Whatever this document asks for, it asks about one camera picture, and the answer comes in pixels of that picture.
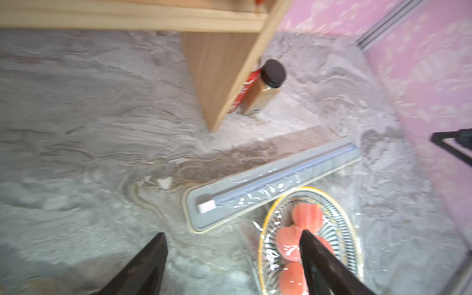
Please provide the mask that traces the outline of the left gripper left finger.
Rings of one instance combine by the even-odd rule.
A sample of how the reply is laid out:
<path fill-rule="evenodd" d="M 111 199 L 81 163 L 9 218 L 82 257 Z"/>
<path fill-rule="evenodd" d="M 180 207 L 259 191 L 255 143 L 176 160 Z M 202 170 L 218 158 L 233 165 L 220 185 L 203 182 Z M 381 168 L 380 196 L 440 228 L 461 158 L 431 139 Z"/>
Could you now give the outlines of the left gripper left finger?
<path fill-rule="evenodd" d="M 168 256 L 163 232 L 158 233 L 98 295 L 158 295 Z"/>

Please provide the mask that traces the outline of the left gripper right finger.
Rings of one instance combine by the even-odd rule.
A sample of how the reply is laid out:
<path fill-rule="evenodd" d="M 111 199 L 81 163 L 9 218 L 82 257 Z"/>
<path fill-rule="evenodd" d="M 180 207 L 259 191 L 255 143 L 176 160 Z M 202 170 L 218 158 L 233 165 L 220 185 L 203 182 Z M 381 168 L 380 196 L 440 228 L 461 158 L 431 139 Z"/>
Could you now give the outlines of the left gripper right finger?
<path fill-rule="evenodd" d="M 302 232 L 299 247 L 310 295 L 371 295 L 373 293 L 310 231 Z"/>

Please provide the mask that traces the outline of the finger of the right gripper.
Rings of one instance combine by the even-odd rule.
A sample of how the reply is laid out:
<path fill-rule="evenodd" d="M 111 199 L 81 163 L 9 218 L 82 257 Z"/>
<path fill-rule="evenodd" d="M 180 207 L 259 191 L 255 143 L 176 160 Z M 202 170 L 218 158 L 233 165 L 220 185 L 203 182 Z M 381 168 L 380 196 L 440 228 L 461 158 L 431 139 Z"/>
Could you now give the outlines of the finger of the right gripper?
<path fill-rule="evenodd" d="M 453 132 L 435 132 L 430 137 L 437 147 L 445 150 L 465 165 L 472 166 L 472 130 L 460 129 Z"/>

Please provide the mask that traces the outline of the patterned plate with peaches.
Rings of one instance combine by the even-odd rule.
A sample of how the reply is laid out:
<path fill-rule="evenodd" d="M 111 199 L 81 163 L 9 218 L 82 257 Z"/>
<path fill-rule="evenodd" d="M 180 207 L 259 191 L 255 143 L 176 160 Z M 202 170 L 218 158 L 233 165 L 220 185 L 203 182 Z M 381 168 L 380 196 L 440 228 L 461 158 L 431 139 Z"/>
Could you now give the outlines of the patterned plate with peaches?
<path fill-rule="evenodd" d="M 263 295 L 369 295 L 361 244 L 342 207 L 302 187 L 278 198 L 259 238 Z"/>

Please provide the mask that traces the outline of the beige plastic wrap dispenser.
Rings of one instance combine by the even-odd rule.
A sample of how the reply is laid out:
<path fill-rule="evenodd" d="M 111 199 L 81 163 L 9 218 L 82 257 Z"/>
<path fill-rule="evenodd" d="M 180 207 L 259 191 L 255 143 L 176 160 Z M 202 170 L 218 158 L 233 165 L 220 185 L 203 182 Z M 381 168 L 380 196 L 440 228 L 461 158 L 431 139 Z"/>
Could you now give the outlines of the beige plastic wrap dispenser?
<path fill-rule="evenodd" d="M 188 189 L 182 198 L 191 231 L 202 234 L 361 159 L 350 136 Z"/>

